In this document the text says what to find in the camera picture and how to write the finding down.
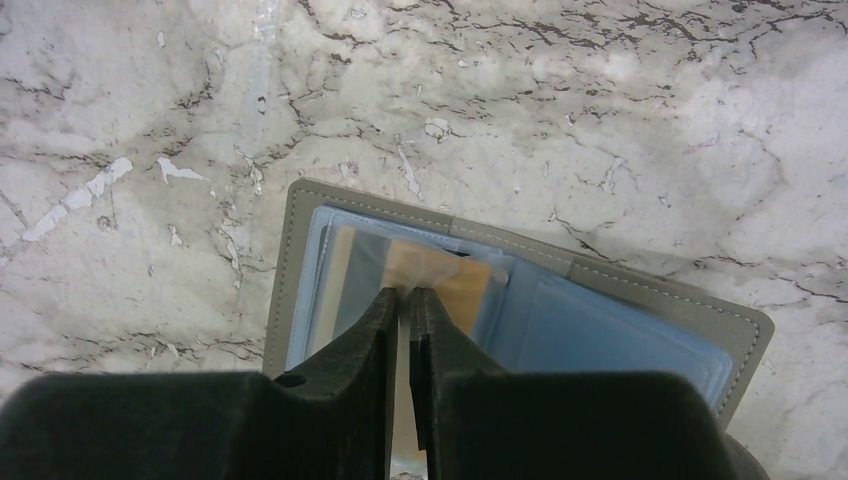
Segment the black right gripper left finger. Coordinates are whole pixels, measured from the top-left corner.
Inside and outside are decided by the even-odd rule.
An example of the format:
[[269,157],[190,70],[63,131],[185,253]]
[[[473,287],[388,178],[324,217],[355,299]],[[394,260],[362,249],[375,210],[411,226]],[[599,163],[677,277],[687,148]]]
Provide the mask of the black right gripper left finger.
[[5,479],[384,479],[398,294],[296,368],[50,374],[1,409]]

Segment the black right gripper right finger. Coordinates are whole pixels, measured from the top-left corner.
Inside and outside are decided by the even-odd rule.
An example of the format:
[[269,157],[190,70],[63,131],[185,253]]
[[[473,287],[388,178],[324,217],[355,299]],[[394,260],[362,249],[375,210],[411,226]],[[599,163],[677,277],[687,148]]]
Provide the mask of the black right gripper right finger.
[[671,373],[511,373],[409,298],[410,388],[432,479],[734,479],[705,402]]

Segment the grey card holder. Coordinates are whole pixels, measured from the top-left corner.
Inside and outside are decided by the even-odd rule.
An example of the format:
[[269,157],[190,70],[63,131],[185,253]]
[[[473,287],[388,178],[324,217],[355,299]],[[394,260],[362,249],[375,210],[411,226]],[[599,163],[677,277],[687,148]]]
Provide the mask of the grey card holder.
[[[671,373],[724,434],[734,479],[766,470],[726,427],[771,339],[771,320],[607,262],[314,180],[287,194],[263,372],[275,378],[353,326],[381,285],[389,243],[443,249],[493,268],[467,335],[511,373]],[[392,462],[418,443],[410,388],[409,298],[398,294]]]

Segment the orange card from holder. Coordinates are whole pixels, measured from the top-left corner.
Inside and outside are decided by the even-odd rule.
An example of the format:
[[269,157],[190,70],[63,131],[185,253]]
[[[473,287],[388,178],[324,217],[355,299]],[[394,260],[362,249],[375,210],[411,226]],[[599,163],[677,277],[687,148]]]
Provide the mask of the orange card from holder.
[[470,335],[483,307],[493,268],[443,249],[401,240],[389,243],[381,280],[405,297],[416,288],[436,291],[452,321]]

